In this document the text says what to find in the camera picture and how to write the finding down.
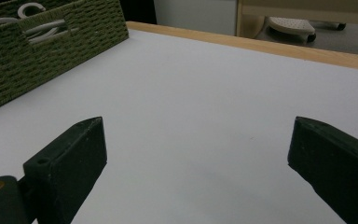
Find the table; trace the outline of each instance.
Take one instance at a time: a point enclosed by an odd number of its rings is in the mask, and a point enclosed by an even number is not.
[[[0,175],[22,177],[60,133],[103,116],[108,163],[73,223],[344,223],[286,157],[296,116],[358,137],[358,69],[128,25],[130,39],[0,107]],[[295,51],[262,50],[280,48]]]

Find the green woven basket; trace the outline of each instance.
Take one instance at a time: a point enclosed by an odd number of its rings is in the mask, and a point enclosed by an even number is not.
[[[128,38],[119,0],[12,0],[0,4],[0,18],[17,18],[20,6],[46,8],[0,25],[0,105],[59,76]],[[65,21],[66,33],[32,44],[24,34],[36,26]]]

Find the wooden table edge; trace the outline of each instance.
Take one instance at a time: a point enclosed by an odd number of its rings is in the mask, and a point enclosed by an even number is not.
[[[256,50],[317,63],[329,63],[333,65],[358,69],[358,54],[350,54],[325,49],[311,49],[300,46],[272,43],[268,41],[254,40],[230,35],[212,34],[135,21],[127,21],[127,26],[132,30],[145,31],[160,35],[177,36],[208,43],[231,46],[235,48]]]

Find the white table surface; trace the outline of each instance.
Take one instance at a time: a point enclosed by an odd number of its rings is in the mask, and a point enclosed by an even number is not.
[[[287,153],[296,116],[358,137],[358,70],[130,34],[0,107],[0,175],[103,116],[108,163],[73,223],[344,223]]]

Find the white wall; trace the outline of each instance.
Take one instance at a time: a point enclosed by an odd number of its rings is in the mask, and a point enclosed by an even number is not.
[[[154,0],[158,24],[235,35],[236,0]]]

